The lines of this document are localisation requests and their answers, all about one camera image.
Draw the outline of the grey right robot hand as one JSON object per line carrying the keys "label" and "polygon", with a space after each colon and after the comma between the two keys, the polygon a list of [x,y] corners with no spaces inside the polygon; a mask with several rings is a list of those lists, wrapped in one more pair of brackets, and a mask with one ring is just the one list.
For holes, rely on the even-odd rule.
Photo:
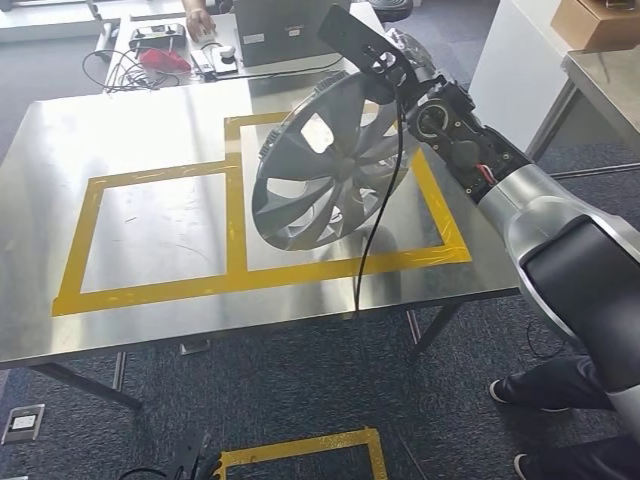
{"label": "grey right robot hand", "polygon": [[448,82],[423,45],[398,28],[388,30],[384,40],[377,40],[369,52],[373,56],[371,72],[398,98],[405,111]]}

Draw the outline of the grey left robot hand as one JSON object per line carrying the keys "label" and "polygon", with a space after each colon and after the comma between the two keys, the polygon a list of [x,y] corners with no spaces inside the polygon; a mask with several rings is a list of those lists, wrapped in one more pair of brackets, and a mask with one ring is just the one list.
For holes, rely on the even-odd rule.
{"label": "grey left robot hand", "polygon": [[220,480],[222,466],[221,452],[208,457],[198,456],[192,478],[195,480]]}

